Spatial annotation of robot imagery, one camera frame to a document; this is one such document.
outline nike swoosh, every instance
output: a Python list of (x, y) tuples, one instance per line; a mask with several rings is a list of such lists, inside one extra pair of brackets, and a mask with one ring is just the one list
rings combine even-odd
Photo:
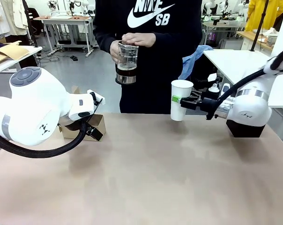
[(134, 8), (131, 10), (129, 16), (128, 16), (128, 26), (130, 28), (136, 28), (139, 27), (141, 25), (143, 25), (144, 23), (150, 21), (151, 19), (153, 19), (155, 16), (157, 16), (158, 14), (162, 13), (163, 11), (167, 10), (168, 8), (174, 6), (175, 4), (165, 7), (165, 8), (160, 8), (159, 10), (157, 10), (156, 12), (150, 13), (148, 15), (144, 15), (142, 17), (135, 17), (133, 15), (133, 10)]

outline blue cloth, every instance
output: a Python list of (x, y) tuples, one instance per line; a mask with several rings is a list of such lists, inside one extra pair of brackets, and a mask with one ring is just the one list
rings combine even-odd
[(185, 80), (189, 77), (193, 71), (194, 62), (196, 62), (203, 55), (205, 50), (213, 50), (213, 48), (208, 45), (199, 45), (194, 54), (183, 58), (183, 70), (178, 78), (179, 80)]

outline yellow jacket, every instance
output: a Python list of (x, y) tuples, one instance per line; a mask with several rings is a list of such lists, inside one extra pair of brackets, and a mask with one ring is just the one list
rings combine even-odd
[[(258, 29), (266, 0), (250, 0), (248, 22), (245, 31)], [(263, 28), (269, 30), (278, 16), (283, 13), (283, 0), (269, 0), (267, 13), (263, 21)]]

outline cardboard box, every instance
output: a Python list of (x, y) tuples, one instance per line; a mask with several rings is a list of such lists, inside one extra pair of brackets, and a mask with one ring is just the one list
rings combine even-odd
[(18, 45), (19, 42), (11, 43), (0, 48), (0, 62), (5, 59), (19, 60), (29, 51)]
[[(73, 94), (80, 94), (79, 88), (77, 86), (72, 87), (72, 93)], [(102, 141), (104, 135), (106, 134), (104, 116), (94, 114), (93, 117), (91, 118), (91, 120), (89, 121), (89, 124), (92, 127), (94, 127), (95, 129), (97, 129), (103, 135), (101, 140), (99, 140), (99, 141)], [(71, 131), (71, 130), (67, 129), (66, 127), (60, 127), (60, 132), (62, 133), (64, 138), (70, 138), (70, 139), (75, 139), (79, 134), (79, 131)], [(91, 136), (85, 136), (84, 140), (93, 141), (93, 142), (98, 141), (98, 140), (92, 138)]]

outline black pole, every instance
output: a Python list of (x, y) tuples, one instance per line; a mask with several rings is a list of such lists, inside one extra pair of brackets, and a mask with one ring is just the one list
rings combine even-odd
[(268, 8), (268, 1), (269, 1), (269, 0), (266, 0), (265, 5), (264, 5), (264, 9), (263, 9), (263, 13), (262, 13), (262, 15), (261, 15), (261, 20), (260, 20), (260, 23), (259, 23), (259, 26), (258, 26), (258, 30), (257, 30), (256, 36), (255, 36), (255, 39), (254, 39), (252, 48), (251, 48), (251, 50), (250, 50), (250, 51), (252, 51), (252, 52), (254, 52), (254, 48), (255, 48), (255, 46), (256, 46), (258, 37), (259, 37), (259, 35), (260, 35), (260, 31), (261, 31), (261, 28), (262, 28), (262, 25), (263, 25), (264, 17), (265, 17), (265, 15), (266, 15), (267, 8)]
[(26, 14), (26, 17), (27, 17), (27, 23), (28, 23), (28, 29), (29, 29), (29, 33), (31, 34), (31, 40), (33, 41), (34, 43), (34, 46), (37, 48), (38, 45), (37, 45), (37, 40), (34, 36), (34, 31), (33, 31), (33, 28), (32, 28), (32, 25), (31, 25), (31, 20), (29, 18), (29, 10), (28, 10), (28, 5), (26, 3), (25, 0), (22, 0), (23, 1), (23, 5), (24, 5), (24, 9), (25, 9), (25, 14)]

